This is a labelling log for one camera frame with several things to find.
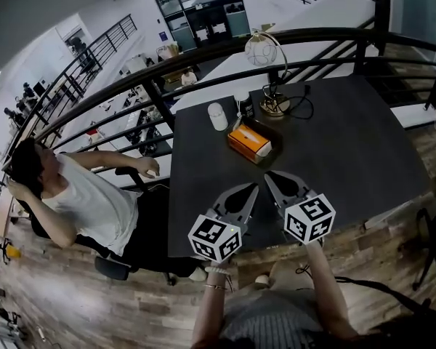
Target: white lamp shade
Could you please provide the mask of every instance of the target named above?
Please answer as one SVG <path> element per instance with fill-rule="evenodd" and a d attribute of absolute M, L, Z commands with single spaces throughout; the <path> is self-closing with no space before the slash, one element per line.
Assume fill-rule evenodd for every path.
<path fill-rule="evenodd" d="M 247 41 L 245 53 L 247 60 L 255 66 L 268 66 L 276 60 L 277 49 L 275 43 L 258 33 Z"/>

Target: person's hand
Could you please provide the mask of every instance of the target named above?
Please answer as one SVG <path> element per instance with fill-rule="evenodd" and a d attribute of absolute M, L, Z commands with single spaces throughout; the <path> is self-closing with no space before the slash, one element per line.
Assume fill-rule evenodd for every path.
<path fill-rule="evenodd" d="M 26 185 L 23 185 L 13 180 L 8 180 L 7 187 L 9 192 L 18 201 L 26 201 L 29 198 L 29 195 L 32 195 L 31 190 Z"/>
<path fill-rule="evenodd" d="M 148 156 L 137 159 L 136 166 L 134 168 L 146 178 L 155 178 L 155 176 L 160 175 L 160 166 L 158 165 L 158 162 L 154 158 L 149 158 Z M 148 174 L 148 171 L 155 173 L 155 176 Z"/>

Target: bracelet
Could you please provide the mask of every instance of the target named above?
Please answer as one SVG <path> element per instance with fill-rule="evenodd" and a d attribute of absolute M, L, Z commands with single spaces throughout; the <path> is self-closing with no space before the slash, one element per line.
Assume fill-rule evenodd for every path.
<path fill-rule="evenodd" d="M 207 273 L 218 273 L 218 274 L 225 274 L 226 276 L 230 276 L 230 272 L 225 270 L 225 269 L 221 269 L 221 268 L 216 268 L 214 266 L 207 266 L 205 268 L 205 271 Z"/>
<path fill-rule="evenodd" d="M 216 286 L 214 284 L 204 284 L 205 287 L 211 287 L 211 288 L 215 288 L 215 289 L 222 289 L 222 290 L 226 290 L 226 288 L 221 287 L 221 286 Z"/>

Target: brass lamp base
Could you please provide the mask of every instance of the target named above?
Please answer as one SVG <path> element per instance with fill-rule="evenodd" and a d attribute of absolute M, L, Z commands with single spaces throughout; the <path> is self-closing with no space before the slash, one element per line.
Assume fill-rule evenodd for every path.
<path fill-rule="evenodd" d="M 260 108 L 268 116 L 283 116 L 290 107 L 291 101 L 281 93 L 276 93 L 274 97 L 265 96 L 260 101 Z"/>

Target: dark gray table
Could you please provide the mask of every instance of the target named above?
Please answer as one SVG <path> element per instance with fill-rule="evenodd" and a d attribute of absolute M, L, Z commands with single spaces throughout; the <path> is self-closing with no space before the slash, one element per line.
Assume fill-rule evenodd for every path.
<path fill-rule="evenodd" d="M 258 107 L 261 91 L 251 92 L 256 119 L 283 135 L 283 152 L 271 169 L 300 176 L 324 193 L 337 211 L 334 227 L 367 220 L 422 194 L 429 186 L 424 165 L 399 121 L 370 84 L 360 76 L 289 84 L 290 97 L 311 85 L 315 106 L 310 120 L 273 119 Z M 229 122 L 235 120 L 231 97 L 216 100 Z M 264 170 L 231 150 L 225 133 L 211 125 L 209 103 L 177 112 L 171 163 L 169 256 L 193 254 L 187 234 L 199 214 L 223 191 L 257 182 L 260 193 L 250 236 L 243 250 L 294 241 L 281 231 L 280 220 L 265 188 Z M 308 104 L 300 108 L 307 115 Z"/>

